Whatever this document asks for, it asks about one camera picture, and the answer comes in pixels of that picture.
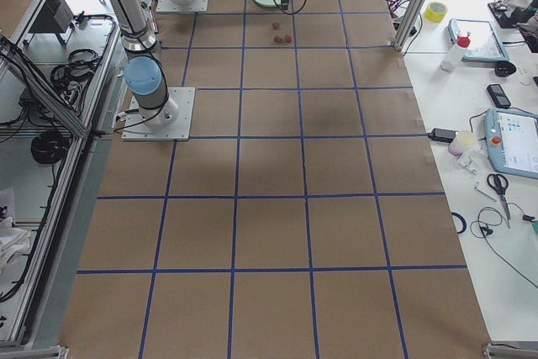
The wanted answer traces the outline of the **teach pendant far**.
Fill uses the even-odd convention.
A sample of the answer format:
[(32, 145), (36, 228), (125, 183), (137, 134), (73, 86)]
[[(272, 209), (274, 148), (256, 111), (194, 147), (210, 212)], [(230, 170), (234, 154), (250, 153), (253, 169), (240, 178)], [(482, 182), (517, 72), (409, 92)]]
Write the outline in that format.
[(469, 35), (470, 45), (462, 57), (464, 61), (494, 63), (509, 60), (508, 51), (490, 20), (451, 18), (447, 29), (452, 43), (459, 34)]

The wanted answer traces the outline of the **black power adapter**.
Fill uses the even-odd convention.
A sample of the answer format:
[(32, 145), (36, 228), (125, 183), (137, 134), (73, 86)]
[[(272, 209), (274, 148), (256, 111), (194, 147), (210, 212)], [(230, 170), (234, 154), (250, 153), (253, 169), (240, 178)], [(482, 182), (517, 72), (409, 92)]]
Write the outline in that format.
[(451, 129), (433, 128), (428, 134), (432, 141), (450, 144), (456, 138), (457, 132)]

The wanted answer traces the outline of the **teach pendant near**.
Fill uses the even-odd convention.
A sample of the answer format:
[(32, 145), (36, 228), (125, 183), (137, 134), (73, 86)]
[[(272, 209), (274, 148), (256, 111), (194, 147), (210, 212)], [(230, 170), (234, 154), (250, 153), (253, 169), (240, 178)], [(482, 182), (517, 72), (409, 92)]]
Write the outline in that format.
[(537, 178), (537, 115), (490, 108), (484, 116), (488, 159), (497, 172)]

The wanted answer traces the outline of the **yellow tape roll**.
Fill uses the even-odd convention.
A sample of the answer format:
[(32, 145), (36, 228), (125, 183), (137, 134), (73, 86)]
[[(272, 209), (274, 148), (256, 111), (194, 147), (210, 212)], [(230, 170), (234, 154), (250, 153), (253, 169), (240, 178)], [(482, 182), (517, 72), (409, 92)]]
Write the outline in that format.
[(431, 23), (440, 23), (446, 16), (448, 7), (441, 2), (430, 2), (424, 11), (424, 18)]

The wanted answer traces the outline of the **black scissors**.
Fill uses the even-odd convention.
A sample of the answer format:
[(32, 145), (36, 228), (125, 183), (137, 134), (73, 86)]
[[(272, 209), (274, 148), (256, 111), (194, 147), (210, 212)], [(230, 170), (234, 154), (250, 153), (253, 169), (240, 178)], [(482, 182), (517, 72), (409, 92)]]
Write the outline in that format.
[(498, 195), (499, 201), (506, 215), (508, 228), (510, 228), (511, 213), (509, 211), (508, 202), (505, 197), (506, 191), (509, 187), (508, 179), (502, 174), (491, 173), (487, 175), (487, 184)]

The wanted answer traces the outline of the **teach pendant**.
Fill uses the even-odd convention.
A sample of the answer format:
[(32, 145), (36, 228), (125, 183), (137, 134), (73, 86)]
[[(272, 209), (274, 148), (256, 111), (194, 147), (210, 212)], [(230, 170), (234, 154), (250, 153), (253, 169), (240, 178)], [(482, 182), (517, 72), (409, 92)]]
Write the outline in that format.
[(537, 115), (490, 108), (484, 116), (488, 159), (497, 172), (537, 178)]
[(451, 18), (447, 29), (452, 43), (459, 34), (469, 35), (470, 45), (462, 57), (464, 61), (494, 63), (509, 60), (508, 51), (490, 20)]

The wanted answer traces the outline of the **clear bottle red cap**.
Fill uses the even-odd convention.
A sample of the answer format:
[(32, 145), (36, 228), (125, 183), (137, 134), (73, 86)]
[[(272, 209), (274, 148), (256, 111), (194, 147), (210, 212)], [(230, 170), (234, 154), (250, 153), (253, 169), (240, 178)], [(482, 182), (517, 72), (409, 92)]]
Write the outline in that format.
[(456, 67), (461, 63), (463, 56), (465, 55), (467, 48), (471, 43), (470, 34), (459, 34), (456, 42), (451, 49), (447, 52), (445, 58), (440, 64), (440, 68), (445, 72), (453, 72)]

